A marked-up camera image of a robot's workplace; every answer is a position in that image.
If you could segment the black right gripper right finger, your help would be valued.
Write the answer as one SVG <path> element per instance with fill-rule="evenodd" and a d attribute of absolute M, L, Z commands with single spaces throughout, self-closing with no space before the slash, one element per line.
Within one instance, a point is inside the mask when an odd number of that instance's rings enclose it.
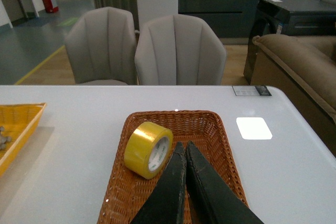
<path fill-rule="evenodd" d="M 262 223 L 191 141 L 186 147 L 186 159 L 192 223 Z"/>

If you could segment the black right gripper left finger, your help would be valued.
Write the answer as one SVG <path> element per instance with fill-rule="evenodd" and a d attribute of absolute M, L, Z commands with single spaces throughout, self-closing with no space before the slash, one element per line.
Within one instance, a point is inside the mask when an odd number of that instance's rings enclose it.
<path fill-rule="evenodd" d="M 186 167 L 185 148 L 177 142 L 151 195 L 131 223 L 183 223 Z"/>

